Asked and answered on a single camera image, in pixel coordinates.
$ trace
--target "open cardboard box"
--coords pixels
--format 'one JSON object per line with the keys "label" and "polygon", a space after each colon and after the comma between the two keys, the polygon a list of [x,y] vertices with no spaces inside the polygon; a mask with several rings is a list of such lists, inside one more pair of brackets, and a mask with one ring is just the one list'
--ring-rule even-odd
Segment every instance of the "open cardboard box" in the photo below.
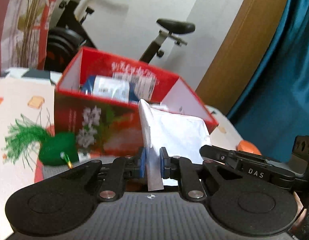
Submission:
{"label": "open cardboard box", "polygon": [[86,95],[80,86],[91,75],[124,79],[135,93],[162,102],[172,113],[202,118],[211,133],[218,125],[195,92],[177,74],[146,63],[83,47],[63,73],[55,92],[55,131],[72,131],[78,147],[101,155],[135,155],[143,146],[138,106]]}

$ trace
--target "blue curtain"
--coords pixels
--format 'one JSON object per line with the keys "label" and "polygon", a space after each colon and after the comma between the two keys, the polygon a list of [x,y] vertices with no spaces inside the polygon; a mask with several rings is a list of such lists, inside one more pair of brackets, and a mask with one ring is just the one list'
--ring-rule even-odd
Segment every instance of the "blue curtain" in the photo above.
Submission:
{"label": "blue curtain", "polygon": [[227,117],[263,155],[288,161],[309,135],[309,0],[288,0],[260,65]]}

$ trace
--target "black bicycle saddle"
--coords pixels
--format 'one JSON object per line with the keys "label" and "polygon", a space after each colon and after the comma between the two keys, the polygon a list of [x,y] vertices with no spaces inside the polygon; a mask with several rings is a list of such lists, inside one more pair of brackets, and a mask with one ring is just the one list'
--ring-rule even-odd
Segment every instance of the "black bicycle saddle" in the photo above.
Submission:
{"label": "black bicycle saddle", "polygon": [[189,22],[180,22],[169,19],[158,19],[157,24],[175,34],[188,34],[195,31],[195,24]]}

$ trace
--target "brown wooden panel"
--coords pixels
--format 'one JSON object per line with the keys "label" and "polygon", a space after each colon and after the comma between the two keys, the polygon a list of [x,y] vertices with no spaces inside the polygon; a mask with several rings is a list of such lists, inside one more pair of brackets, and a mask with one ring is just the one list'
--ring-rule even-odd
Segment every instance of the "brown wooden panel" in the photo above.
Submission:
{"label": "brown wooden panel", "polygon": [[196,92],[227,114],[266,52],[287,0],[243,0],[232,26]]}

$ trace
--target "exercise bike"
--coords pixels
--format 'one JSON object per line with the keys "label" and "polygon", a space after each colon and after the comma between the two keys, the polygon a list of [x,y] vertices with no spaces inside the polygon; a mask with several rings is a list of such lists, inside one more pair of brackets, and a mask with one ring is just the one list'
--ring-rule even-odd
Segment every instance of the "exercise bike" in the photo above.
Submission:
{"label": "exercise bike", "polygon": [[[82,27],[88,15],[93,14],[94,10],[86,8],[86,14],[81,20],[77,20],[74,11],[81,0],[63,0],[59,8],[64,9],[56,27],[51,28],[47,39],[47,57],[44,69],[49,71],[63,72],[71,59],[76,55],[81,46],[96,48],[95,44]],[[157,23],[165,30],[160,30],[157,38],[151,42],[149,47],[143,53],[140,61],[150,63],[156,55],[161,58],[164,51],[161,50],[163,42],[171,38],[178,46],[187,45],[183,39],[175,34],[188,34],[195,31],[195,25],[189,22],[180,22],[170,19],[158,19]]]}

